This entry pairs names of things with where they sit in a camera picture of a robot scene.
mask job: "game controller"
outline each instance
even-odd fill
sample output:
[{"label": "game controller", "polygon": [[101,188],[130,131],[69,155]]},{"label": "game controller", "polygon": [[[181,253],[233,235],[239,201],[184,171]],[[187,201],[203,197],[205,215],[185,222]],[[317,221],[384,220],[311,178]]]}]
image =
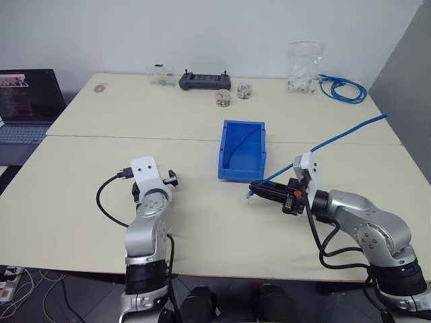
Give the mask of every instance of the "game controller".
[{"label": "game controller", "polygon": [[224,71],[221,75],[203,75],[186,73],[178,81],[179,86],[188,89],[230,89],[230,77]]}]

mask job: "plastic container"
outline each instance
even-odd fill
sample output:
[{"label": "plastic container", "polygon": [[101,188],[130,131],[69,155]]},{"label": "plastic container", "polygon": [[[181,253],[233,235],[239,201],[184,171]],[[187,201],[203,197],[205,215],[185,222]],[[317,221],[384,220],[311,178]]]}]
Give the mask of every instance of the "plastic container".
[{"label": "plastic container", "polygon": [[150,84],[175,86],[174,69],[161,64],[147,65],[147,78]]},{"label": "plastic container", "polygon": [[225,120],[218,157],[218,178],[247,181],[263,179],[265,123]]},{"label": "plastic container", "polygon": [[230,92],[226,89],[219,89],[215,93],[215,104],[221,108],[225,108],[230,105]]},{"label": "plastic container", "polygon": [[238,84],[236,95],[240,99],[247,100],[251,98],[252,94],[253,94],[253,87],[251,86],[251,83],[242,82]]}]

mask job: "blue storage box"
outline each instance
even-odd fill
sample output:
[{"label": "blue storage box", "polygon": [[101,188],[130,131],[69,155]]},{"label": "blue storage box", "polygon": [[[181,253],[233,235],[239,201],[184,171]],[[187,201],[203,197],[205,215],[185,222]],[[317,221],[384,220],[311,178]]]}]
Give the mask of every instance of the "blue storage box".
[{"label": "blue storage box", "polygon": [[265,123],[225,120],[218,178],[251,182],[265,171]]}]

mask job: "clear plastic bag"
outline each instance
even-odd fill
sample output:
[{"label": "clear plastic bag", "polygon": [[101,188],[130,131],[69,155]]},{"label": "clear plastic bag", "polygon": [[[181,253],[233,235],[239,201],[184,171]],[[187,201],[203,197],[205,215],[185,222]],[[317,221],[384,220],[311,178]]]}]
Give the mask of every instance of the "clear plastic bag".
[{"label": "clear plastic bag", "polygon": [[289,92],[316,93],[313,79],[318,77],[317,68],[323,58],[323,42],[293,42],[289,44]]}]

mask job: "white wall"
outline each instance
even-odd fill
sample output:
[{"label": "white wall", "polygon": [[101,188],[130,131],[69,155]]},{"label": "white wall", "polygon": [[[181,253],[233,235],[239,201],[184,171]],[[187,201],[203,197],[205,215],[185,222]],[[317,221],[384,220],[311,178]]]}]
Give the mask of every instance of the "white wall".
[{"label": "white wall", "polygon": [[0,0],[0,69],[49,68],[63,92],[95,72],[285,77],[290,42],[327,44],[323,71],[370,87],[421,0]]}]

